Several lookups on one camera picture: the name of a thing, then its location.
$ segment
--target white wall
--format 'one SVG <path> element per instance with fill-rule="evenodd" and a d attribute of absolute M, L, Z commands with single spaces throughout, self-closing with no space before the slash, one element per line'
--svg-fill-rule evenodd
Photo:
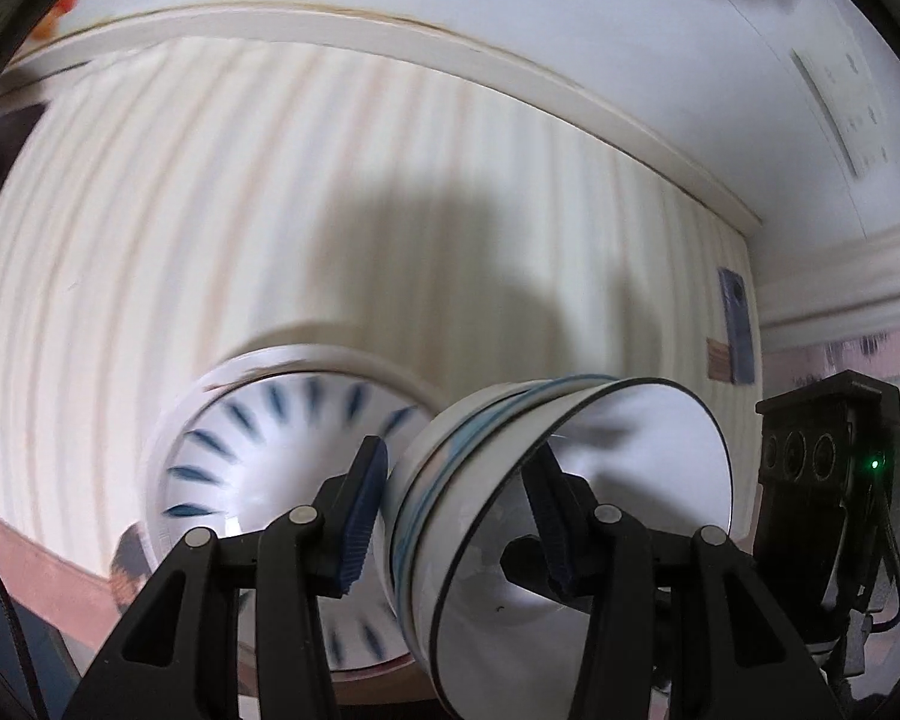
<path fill-rule="evenodd" d="M 761 388 L 708 377 L 720 268 L 754 294 L 716 215 L 478 84 L 239 40 L 101 60 L 0 195 L 0 519 L 106 576 L 161 413 L 219 360 L 303 341 L 447 402 L 572 372 L 673 379 L 725 433 L 741 535 Z"/>
<path fill-rule="evenodd" d="M 208 1 L 80 0 L 65 31 Z M 288 0 L 254 0 L 288 1 Z M 567 76 L 662 134 L 765 221 L 762 280 L 794 255 L 900 224 L 900 66 L 846 0 L 889 120 L 893 165 L 853 177 L 790 58 L 829 0 L 289 0 L 406 16 Z"/>

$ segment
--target blue rim stripe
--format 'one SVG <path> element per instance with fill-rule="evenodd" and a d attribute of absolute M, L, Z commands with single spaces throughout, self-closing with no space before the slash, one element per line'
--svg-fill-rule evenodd
<path fill-rule="evenodd" d="M 456 472 L 461 462 L 469 456 L 473 448 L 487 437 L 488 429 L 495 426 L 500 416 L 503 416 L 505 413 L 519 413 L 520 410 L 522 410 L 521 407 L 523 405 L 528 401 L 533 402 L 533 400 L 537 399 L 543 392 L 558 388 L 569 382 L 582 382 L 587 380 L 592 380 L 594 382 L 593 386 L 620 381 L 616 376 L 588 373 L 553 379 L 549 382 L 544 382 L 541 385 L 535 386 L 533 389 L 528 389 L 528 391 L 522 392 L 522 394 L 516 395 L 514 398 L 505 400 L 496 408 L 478 413 L 458 428 L 458 431 L 450 439 L 450 455 L 447 457 L 446 461 L 444 461 L 443 467 L 439 469 L 437 478 L 434 479 L 434 483 L 432 483 L 427 490 L 424 490 L 424 493 L 420 496 L 418 504 L 416 504 L 413 512 L 411 512 L 406 519 L 400 517 L 400 522 L 407 522 L 408 524 L 399 528 L 401 532 L 399 535 L 397 533 L 394 534 L 394 540 L 392 541 L 391 546 L 391 571 L 394 575 L 394 590 L 397 596 L 397 608 L 403 608 L 404 601 L 406 600 L 405 595 L 409 582 L 405 581 L 404 573 L 405 570 L 409 568 L 408 550 L 410 545 L 415 544 L 418 540 L 420 526 L 423 520 L 426 519 L 427 515 L 431 512 L 434 501 L 436 501 L 439 493 L 441 493 L 446 486 L 449 477 Z"/>

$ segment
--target white plate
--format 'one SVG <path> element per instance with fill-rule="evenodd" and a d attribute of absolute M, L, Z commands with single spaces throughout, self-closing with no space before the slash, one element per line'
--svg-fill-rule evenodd
<path fill-rule="evenodd" d="M 367 435 L 386 441 L 392 465 L 439 402 L 384 362 L 350 350 L 281 347 L 236 362 L 204 376 L 152 443 L 145 543 L 154 564 L 194 526 L 235 536 L 310 503 L 325 479 L 346 473 Z M 333 670 L 375 675 L 381 665 L 406 662 L 372 554 L 350 594 L 319 603 Z M 244 650 L 254 645 L 253 619 L 247 593 L 239 621 Z"/>

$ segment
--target ceramic bowl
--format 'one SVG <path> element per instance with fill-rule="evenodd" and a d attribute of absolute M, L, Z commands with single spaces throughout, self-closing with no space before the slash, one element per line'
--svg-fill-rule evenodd
<path fill-rule="evenodd" d="M 151 564 L 194 526 L 235 536 L 310 503 L 326 478 L 346 473 L 366 435 L 386 441 L 392 464 L 438 410 L 427 386 L 349 349 L 273 347 L 224 362 L 161 421 L 149 447 Z M 241 603 L 238 639 L 249 652 L 254 594 Z M 376 676 L 409 660 L 372 554 L 350 594 L 319 603 L 338 674 Z"/>
<path fill-rule="evenodd" d="M 386 507 L 386 551 L 389 564 L 384 575 L 389 580 L 391 603 L 403 630 L 404 640 L 415 659 L 426 668 L 426 649 L 420 646 L 410 595 L 410 566 L 421 529 L 447 482 L 481 442 L 509 420 L 535 406 L 569 392 L 614 381 L 602 374 L 566 376 L 543 382 L 500 385 L 471 395 L 434 420 L 410 447 L 394 469 L 394 477 L 405 479 L 405 466 L 413 469 L 399 507 Z"/>
<path fill-rule="evenodd" d="M 730 528 L 727 447 L 706 406 L 676 384 L 591 386 L 504 424 L 453 474 L 403 588 L 403 628 L 415 630 L 444 703 L 468 720 L 548 720 L 570 709 L 588 618 L 510 584 L 500 569 L 506 545 L 536 533 L 518 471 L 545 440 L 599 501 L 650 528 Z"/>

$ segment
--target black cable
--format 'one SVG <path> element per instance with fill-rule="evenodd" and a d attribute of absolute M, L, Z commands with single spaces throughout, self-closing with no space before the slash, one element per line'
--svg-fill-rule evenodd
<path fill-rule="evenodd" d="M 898 599 L 895 615 L 884 622 L 874 623 L 871 627 L 871 632 L 874 634 L 883 634 L 883 632 L 889 631 L 900 622 L 900 547 L 896 543 L 896 537 L 893 535 L 893 525 L 890 523 L 890 506 L 887 504 L 887 495 L 884 493 L 882 482 L 877 481 L 874 488 L 876 489 L 877 516 L 880 520 L 880 531 L 886 548 L 883 553 L 883 560 L 893 573 L 893 584 L 896 585 L 896 598 Z"/>
<path fill-rule="evenodd" d="M 24 629 L 20 626 L 20 618 L 17 616 L 17 610 L 13 608 L 13 602 L 10 600 L 10 594 L 7 593 L 7 587 L 0 578 L 0 605 L 4 608 L 4 616 L 7 618 L 7 624 L 10 626 L 10 638 L 13 640 L 13 649 L 17 654 L 17 661 L 20 664 L 20 670 L 24 675 L 26 683 L 26 692 L 29 693 L 31 704 L 34 705 L 34 714 L 37 720 L 50 720 L 50 714 L 47 712 L 47 704 L 43 700 L 43 693 L 40 690 L 40 683 L 36 679 L 36 669 L 34 669 L 34 660 L 29 654 L 29 647 L 26 646 L 26 637 L 24 637 Z"/>

